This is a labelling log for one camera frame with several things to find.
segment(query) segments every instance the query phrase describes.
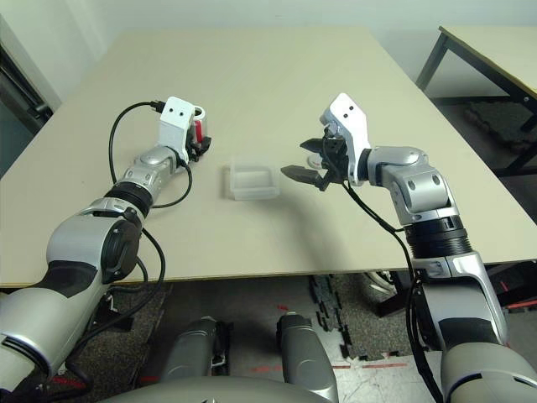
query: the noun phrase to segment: transparent plastic box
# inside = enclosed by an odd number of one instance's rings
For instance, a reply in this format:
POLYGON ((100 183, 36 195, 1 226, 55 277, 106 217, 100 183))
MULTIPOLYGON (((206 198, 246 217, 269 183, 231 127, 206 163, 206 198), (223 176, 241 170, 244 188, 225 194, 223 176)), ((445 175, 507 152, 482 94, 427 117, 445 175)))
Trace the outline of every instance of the transparent plastic box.
POLYGON ((273 199, 279 195, 279 170, 264 161, 233 159, 230 188, 235 200, 273 199))

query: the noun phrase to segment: silver arm segment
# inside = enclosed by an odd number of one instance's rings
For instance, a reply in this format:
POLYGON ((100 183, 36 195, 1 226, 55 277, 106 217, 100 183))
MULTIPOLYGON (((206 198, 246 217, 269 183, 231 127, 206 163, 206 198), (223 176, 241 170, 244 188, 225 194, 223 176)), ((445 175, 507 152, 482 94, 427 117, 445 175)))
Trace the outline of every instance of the silver arm segment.
MULTIPOLYGON (((321 122, 328 135, 345 140, 350 184, 369 181, 390 192, 421 280, 420 331, 443 352, 445 401, 536 401, 537 374, 506 347, 508 330, 498 298, 479 253, 470 246, 446 180, 419 149, 363 147, 358 158, 356 144, 367 143, 367 126, 350 133, 341 129, 348 126, 349 100, 340 94, 321 122), (357 178, 352 176, 356 160, 357 178)), ((336 167, 337 162, 328 165, 336 167)))
POLYGON ((195 114, 188 106, 169 98, 163 145, 138 156, 103 198, 61 223, 49 240, 44 278, 0 301, 0 391, 14 390, 34 368, 54 376, 110 284, 133 270, 149 209, 188 161, 183 151, 195 114))

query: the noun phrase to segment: table leg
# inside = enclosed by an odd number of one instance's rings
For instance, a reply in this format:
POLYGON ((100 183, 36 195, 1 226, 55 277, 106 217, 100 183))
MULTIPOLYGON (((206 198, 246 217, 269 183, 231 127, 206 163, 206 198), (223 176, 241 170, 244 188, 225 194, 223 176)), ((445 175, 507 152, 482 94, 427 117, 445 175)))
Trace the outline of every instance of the table leg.
POLYGON ((425 62, 423 69, 421 69, 420 75, 416 80, 416 86, 418 86, 421 91, 424 91, 429 85, 430 79, 433 77, 440 62, 444 58, 447 51, 446 41, 447 36, 444 33, 441 33, 436 41, 435 47, 430 52, 429 58, 425 62))
POLYGON ((537 174, 537 167, 529 166, 524 168, 537 155, 537 142, 524 151, 515 161, 507 168, 493 170, 496 176, 514 176, 514 175, 533 175, 537 174))
POLYGON ((525 133, 529 133, 534 129, 535 126, 537 126, 537 114, 526 120, 526 122, 520 127, 520 130, 525 133))

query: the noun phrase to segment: gray carpet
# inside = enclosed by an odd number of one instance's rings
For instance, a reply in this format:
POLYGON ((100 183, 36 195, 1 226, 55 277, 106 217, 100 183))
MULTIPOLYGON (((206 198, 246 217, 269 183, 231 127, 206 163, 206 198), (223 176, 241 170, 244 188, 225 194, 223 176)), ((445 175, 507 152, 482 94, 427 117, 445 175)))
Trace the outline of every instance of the gray carpet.
POLYGON ((520 126, 532 113, 516 102, 469 102, 465 118, 479 130, 490 133, 500 144, 515 153, 527 149, 537 141, 537 128, 529 133, 520 126))
POLYGON ((386 354, 412 354, 404 312, 378 317, 376 304, 389 296, 374 290, 371 284, 373 282, 363 274, 334 275, 332 278, 343 307, 341 316, 349 326, 352 342, 367 355, 367 360, 382 359, 386 354))
MULTIPOLYGON (((131 332, 103 332, 95 336, 84 348, 76 364, 94 380, 92 391, 82 397, 66 402, 93 402, 119 395, 133 388, 133 379, 149 350, 148 337, 158 324, 160 308, 169 284, 138 313, 134 315, 131 332)), ((115 307, 121 312, 135 305, 144 292, 138 294, 117 294, 115 307)), ((70 389, 78 379, 69 371, 56 378, 51 384, 51 392, 70 389)))

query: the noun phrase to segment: beige table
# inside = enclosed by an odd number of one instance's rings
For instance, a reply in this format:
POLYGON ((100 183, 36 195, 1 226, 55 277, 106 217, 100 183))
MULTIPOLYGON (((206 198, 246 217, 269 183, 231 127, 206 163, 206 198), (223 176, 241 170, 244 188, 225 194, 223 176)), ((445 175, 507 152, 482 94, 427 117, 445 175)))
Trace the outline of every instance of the beige table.
MULTIPOLYGON (((537 126, 537 27, 461 26, 440 27, 440 37, 430 53, 416 85, 424 90, 448 50, 480 71, 533 113, 521 126, 529 132, 537 126)), ((497 176, 534 175, 537 166, 525 166, 537 155, 537 143, 497 176)))
MULTIPOLYGON (((427 150, 485 262, 535 258, 537 227, 366 29, 169 30, 122 36, 3 177, 0 283, 40 279, 54 228, 111 185, 107 140, 117 114, 169 95, 207 110, 213 143, 192 165, 189 197, 146 222, 165 251, 167 279, 403 269, 400 247, 340 186, 321 193, 281 176, 277 199, 230 199, 233 156, 305 165, 299 143, 321 136, 318 117, 338 92, 368 115, 372 144, 427 150)), ((158 119, 149 109, 125 117, 118 171, 155 143, 158 119)), ((159 202, 185 185, 180 175, 159 202)), ((387 191, 359 191, 397 222, 387 191)), ((158 259, 146 240, 140 255, 155 278, 158 259)))

